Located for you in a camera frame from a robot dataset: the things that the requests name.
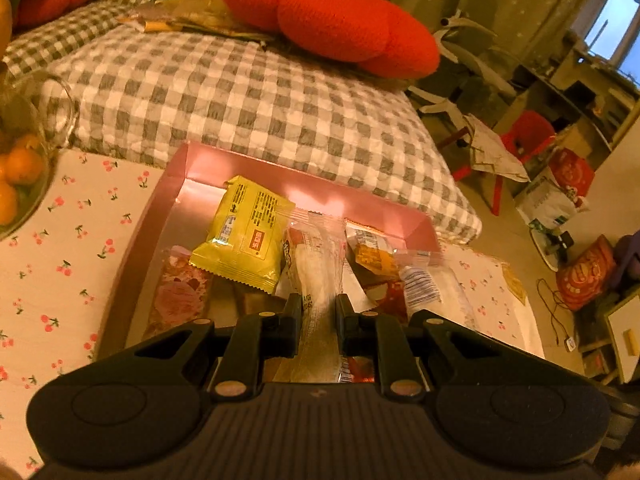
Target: chair leg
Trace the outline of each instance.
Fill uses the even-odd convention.
[[[471,169],[471,166],[463,166],[459,170],[452,171],[451,176],[453,177],[454,181],[459,182],[463,178],[468,177],[472,171],[473,170]]]
[[[446,148],[450,144],[456,142],[459,139],[462,139],[462,137],[464,137],[465,135],[468,135],[468,134],[469,134],[469,129],[466,128],[466,127],[462,128],[461,130],[457,131],[453,135],[450,135],[446,139],[441,140],[439,143],[437,143],[436,144],[436,148],[438,150],[442,150],[443,148]]]
[[[502,176],[495,176],[494,187],[494,205],[491,208],[491,213],[498,216],[500,214],[500,198],[502,197]]]

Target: white plastic bag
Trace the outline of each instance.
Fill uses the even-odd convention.
[[[342,291],[344,219],[296,209],[284,235],[286,273],[302,295],[298,354],[284,360],[274,380],[335,383],[340,352],[335,331],[335,297]]]

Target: cherry print tablecloth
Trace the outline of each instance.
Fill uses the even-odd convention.
[[[161,173],[62,153],[43,203],[0,242],[0,459],[23,476],[41,465],[27,405],[92,359],[113,279]]]
[[[478,331],[544,358],[531,305],[511,267],[468,247],[442,244],[442,251],[474,308]]]

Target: window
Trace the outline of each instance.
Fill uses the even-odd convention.
[[[573,29],[589,52],[640,84],[640,0],[588,0]]]

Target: glass bowl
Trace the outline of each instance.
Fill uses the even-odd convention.
[[[66,82],[55,75],[38,71],[11,80],[6,65],[0,66],[0,240],[24,224],[42,202],[54,173],[55,140],[68,138],[78,116],[74,106],[68,107],[60,135],[47,140],[42,118],[24,92],[30,89],[41,99],[37,89],[45,81],[61,86],[74,102]]]

